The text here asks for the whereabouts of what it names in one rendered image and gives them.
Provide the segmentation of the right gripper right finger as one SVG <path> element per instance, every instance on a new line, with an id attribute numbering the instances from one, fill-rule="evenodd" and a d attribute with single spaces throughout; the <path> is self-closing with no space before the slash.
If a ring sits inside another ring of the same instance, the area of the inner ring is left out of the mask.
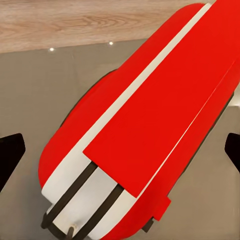
<path id="1" fill-rule="evenodd" d="M 240 134 L 229 133 L 224 150 L 240 172 Z"/>

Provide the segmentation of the radio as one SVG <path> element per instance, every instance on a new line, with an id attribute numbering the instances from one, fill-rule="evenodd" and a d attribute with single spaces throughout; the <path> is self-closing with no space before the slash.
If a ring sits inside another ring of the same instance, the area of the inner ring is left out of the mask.
<path id="1" fill-rule="evenodd" d="M 122 240 L 160 221 L 168 195 L 240 83 L 240 0 L 175 12 L 76 103 L 44 148 L 41 227 Z"/>

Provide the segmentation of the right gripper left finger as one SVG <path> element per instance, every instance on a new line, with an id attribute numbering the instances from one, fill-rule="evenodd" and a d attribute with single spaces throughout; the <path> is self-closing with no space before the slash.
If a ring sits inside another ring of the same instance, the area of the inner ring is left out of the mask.
<path id="1" fill-rule="evenodd" d="M 21 133 L 0 138 L 0 192 L 25 152 L 25 142 Z"/>

